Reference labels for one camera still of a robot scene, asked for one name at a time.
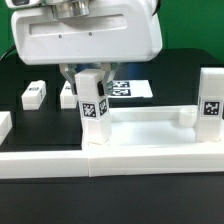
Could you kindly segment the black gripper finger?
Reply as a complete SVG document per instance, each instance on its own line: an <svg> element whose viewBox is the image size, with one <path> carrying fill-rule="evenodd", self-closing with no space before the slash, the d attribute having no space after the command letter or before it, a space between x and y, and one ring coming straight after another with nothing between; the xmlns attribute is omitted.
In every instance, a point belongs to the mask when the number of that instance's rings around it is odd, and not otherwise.
<svg viewBox="0 0 224 224"><path fill-rule="evenodd" d="M76 65L75 64L60 64L59 69L63 77L69 82L73 95L77 94L77 88L75 84Z"/></svg>
<svg viewBox="0 0 224 224"><path fill-rule="evenodd" d="M103 78L98 82L100 96L111 95L113 92L113 79L117 72L117 63L101 63L100 69L104 72Z"/></svg>

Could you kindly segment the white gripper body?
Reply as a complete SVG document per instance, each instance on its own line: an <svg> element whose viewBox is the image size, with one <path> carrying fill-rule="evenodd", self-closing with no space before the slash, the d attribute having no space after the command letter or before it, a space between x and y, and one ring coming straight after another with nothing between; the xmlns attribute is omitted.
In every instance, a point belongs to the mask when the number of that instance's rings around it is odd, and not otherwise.
<svg viewBox="0 0 224 224"><path fill-rule="evenodd" d="M27 64L149 61L162 49L158 0L10 0Z"/></svg>

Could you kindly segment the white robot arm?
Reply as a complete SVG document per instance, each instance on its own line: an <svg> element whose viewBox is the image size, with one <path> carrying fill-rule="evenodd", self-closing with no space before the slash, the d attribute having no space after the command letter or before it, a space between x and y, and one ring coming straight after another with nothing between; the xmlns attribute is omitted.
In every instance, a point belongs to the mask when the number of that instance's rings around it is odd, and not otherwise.
<svg viewBox="0 0 224 224"><path fill-rule="evenodd" d="M5 0L27 65L58 64L76 87L74 66L149 61L162 49L160 0Z"/></svg>

